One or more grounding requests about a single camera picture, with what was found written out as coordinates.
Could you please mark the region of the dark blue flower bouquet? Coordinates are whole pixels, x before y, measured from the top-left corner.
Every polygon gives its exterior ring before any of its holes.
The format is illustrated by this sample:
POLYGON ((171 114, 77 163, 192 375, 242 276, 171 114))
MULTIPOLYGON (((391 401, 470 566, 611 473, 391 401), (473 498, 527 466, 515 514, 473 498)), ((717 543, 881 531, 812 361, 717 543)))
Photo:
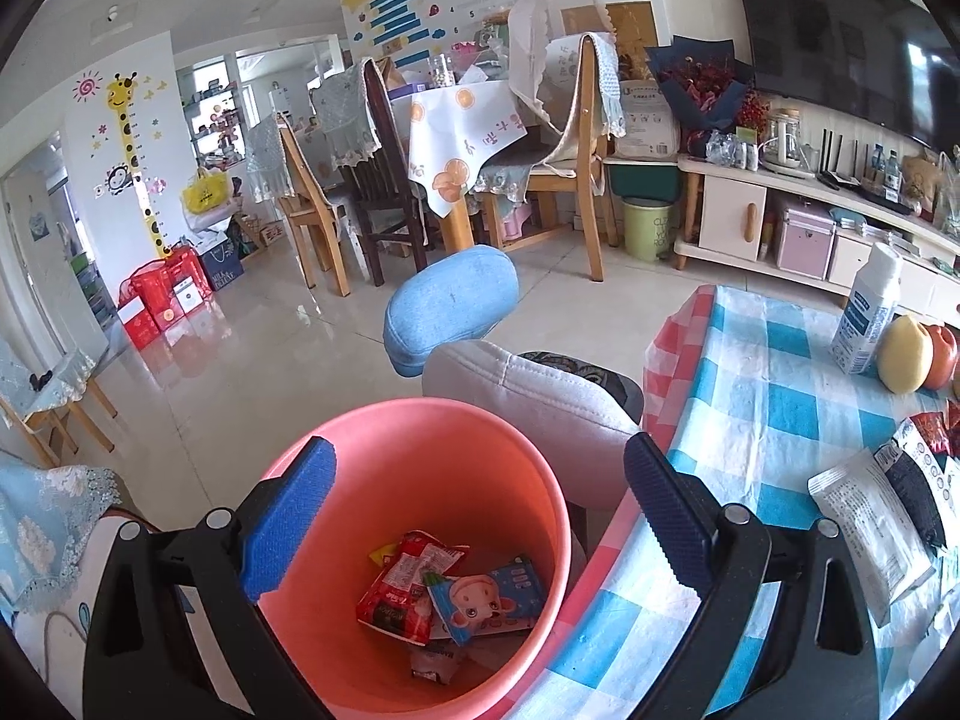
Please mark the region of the dark blue flower bouquet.
POLYGON ((704 158, 713 133, 734 130, 747 94, 754 89, 754 69, 737 59, 732 39, 675 36, 669 46, 648 47, 646 54, 647 68, 679 122, 680 149, 704 158))

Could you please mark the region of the pink storage box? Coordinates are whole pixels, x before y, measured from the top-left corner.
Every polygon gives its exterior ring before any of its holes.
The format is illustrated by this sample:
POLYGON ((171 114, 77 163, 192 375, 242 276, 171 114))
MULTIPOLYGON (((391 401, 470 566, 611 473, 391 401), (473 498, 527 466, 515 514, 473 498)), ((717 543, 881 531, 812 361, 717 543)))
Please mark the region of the pink storage box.
POLYGON ((799 200, 779 204, 776 266, 789 273, 823 280, 833 250, 836 224, 822 206, 799 200))

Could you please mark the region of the red gift boxes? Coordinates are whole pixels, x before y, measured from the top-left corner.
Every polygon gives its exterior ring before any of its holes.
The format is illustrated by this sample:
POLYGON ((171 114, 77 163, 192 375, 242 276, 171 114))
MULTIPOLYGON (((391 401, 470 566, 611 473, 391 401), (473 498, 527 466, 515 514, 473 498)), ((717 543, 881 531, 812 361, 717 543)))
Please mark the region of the red gift boxes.
POLYGON ((213 294, 194 247, 176 245, 163 260, 139 266, 119 288, 119 319, 135 349, 189 316, 213 294))

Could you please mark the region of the white printed packet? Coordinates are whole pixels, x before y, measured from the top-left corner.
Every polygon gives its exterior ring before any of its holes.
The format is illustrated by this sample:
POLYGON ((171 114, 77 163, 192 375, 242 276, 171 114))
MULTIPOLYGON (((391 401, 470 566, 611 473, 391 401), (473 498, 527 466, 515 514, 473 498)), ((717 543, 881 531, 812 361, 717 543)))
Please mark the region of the white printed packet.
POLYGON ((934 572, 907 507, 869 450, 812 476, 807 489, 843 533, 875 624, 887 626, 890 608, 934 572))

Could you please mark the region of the wooden dining chair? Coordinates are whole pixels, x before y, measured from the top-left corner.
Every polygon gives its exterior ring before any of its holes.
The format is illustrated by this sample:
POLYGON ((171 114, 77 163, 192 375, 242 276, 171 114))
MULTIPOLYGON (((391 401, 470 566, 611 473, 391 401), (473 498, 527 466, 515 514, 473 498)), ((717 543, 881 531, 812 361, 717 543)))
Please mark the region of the wooden dining chair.
POLYGON ((605 190, 608 142, 625 135, 619 57, 608 32, 579 32, 538 49, 512 44, 509 87, 537 121, 537 133, 496 154, 482 167, 473 195, 493 247, 521 249, 550 238, 560 227, 556 197, 574 199, 587 274, 604 277, 601 243, 617 242, 612 202, 605 190), (516 241, 503 238, 501 205, 532 202, 539 226, 516 241))

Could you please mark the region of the light wooden chair left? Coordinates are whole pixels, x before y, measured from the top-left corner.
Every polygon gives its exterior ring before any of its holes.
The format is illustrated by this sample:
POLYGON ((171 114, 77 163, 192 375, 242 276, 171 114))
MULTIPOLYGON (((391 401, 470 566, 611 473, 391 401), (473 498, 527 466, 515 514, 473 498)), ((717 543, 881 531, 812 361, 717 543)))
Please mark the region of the light wooden chair left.
POLYGON ((337 238, 334 212, 296 141, 295 132, 283 114, 274 115, 291 190, 278 199, 290 238, 298 255, 306 288, 316 288, 313 263, 334 277, 335 292, 346 298, 352 294, 347 268, 337 238))

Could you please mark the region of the yellow bag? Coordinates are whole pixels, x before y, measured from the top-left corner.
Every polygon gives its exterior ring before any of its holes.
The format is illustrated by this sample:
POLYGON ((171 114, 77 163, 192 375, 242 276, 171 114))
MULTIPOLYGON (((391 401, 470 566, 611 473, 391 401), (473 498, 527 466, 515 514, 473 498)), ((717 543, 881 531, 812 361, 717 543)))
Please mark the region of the yellow bag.
POLYGON ((182 204, 190 215, 203 215, 220 208, 231 197, 231 181, 221 171, 197 169, 194 179, 181 193, 182 204))

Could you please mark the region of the yellow apple left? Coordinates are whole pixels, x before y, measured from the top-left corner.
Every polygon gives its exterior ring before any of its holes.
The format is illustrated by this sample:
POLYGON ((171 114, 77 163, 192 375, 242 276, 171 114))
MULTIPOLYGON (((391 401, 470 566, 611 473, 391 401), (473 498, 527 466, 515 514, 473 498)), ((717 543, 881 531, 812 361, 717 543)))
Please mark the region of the yellow apple left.
POLYGON ((913 317, 896 317, 878 347, 878 378, 892 394, 912 394, 928 378, 932 358, 934 349, 928 330, 913 317))

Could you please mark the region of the black television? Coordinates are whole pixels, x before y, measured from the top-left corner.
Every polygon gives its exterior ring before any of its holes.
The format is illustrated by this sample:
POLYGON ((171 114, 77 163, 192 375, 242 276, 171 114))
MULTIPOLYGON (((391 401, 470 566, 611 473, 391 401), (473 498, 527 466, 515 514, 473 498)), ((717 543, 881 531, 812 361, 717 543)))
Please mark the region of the black television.
POLYGON ((900 133, 958 145, 958 54, 910 0, 742 0, 755 83, 900 133))

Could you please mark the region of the white plastic milk bottle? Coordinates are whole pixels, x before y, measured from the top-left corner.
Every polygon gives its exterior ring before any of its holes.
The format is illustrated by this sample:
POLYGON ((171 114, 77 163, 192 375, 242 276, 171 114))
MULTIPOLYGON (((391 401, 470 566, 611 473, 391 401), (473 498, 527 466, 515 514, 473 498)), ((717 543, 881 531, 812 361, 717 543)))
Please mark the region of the white plastic milk bottle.
POLYGON ((857 376, 871 366, 882 333, 893 319, 901 286, 901 260, 885 242, 876 242, 856 273, 830 351, 844 374, 857 376))

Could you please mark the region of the giraffe height wall sticker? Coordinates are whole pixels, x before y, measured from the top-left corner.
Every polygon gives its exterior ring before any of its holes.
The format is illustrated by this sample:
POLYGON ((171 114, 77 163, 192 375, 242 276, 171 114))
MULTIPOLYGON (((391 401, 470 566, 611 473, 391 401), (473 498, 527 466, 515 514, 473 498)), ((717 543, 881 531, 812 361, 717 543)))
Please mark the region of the giraffe height wall sticker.
POLYGON ((128 75, 116 73, 114 80, 107 85, 106 103, 116 114, 119 135, 121 135, 122 156, 127 167, 127 174, 132 182, 133 192, 137 197, 143 224, 148 232, 149 242, 153 244, 158 259, 167 259, 171 255, 171 245, 163 238, 158 211, 149 198, 146 187, 145 173, 140 161, 139 122, 135 119, 135 93, 137 93, 137 73, 132 71, 128 75))

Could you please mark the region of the red snack wrapper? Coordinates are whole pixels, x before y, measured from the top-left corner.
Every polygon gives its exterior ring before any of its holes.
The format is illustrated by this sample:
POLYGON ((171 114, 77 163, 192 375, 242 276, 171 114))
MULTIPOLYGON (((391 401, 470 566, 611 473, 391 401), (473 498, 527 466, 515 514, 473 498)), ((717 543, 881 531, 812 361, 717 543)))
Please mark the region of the red snack wrapper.
POLYGON ((427 574, 447 574, 472 548, 448 544, 423 530, 405 533, 391 554, 383 554, 379 574, 356 603, 356 621, 405 644, 425 647, 433 628, 433 602, 427 574))
POLYGON ((955 401, 947 401, 939 411, 916 413, 911 422, 934 455, 960 458, 960 408, 955 401))

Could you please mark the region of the red apple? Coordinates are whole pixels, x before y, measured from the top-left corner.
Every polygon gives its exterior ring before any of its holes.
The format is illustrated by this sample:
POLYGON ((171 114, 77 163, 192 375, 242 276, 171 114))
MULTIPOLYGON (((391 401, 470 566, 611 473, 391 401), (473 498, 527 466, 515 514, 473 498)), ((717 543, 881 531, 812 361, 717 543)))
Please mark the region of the red apple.
POLYGON ((951 383, 958 361, 958 341, 945 325, 924 325, 931 339, 932 361, 923 387, 940 390, 951 383))

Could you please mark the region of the blue cartoon girl wrapper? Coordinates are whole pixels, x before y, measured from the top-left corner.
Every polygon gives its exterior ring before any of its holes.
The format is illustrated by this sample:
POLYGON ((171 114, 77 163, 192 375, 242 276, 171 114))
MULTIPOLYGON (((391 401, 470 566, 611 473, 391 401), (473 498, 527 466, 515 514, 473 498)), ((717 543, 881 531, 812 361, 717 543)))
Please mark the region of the blue cartoon girl wrapper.
POLYGON ((530 631, 545 605, 544 587, 526 556, 486 574, 427 572, 423 582, 433 606, 431 637, 457 647, 475 637, 530 631))

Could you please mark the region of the blue white milk carton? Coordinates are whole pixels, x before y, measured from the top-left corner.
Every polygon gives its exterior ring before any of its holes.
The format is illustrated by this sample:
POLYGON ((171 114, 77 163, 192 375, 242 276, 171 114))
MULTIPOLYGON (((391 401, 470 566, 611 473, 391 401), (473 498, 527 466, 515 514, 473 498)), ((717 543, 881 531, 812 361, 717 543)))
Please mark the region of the blue white milk carton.
POLYGON ((958 460, 936 452, 918 422, 903 419, 874 452, 901 504, 931 550, 958 546, 958 460))

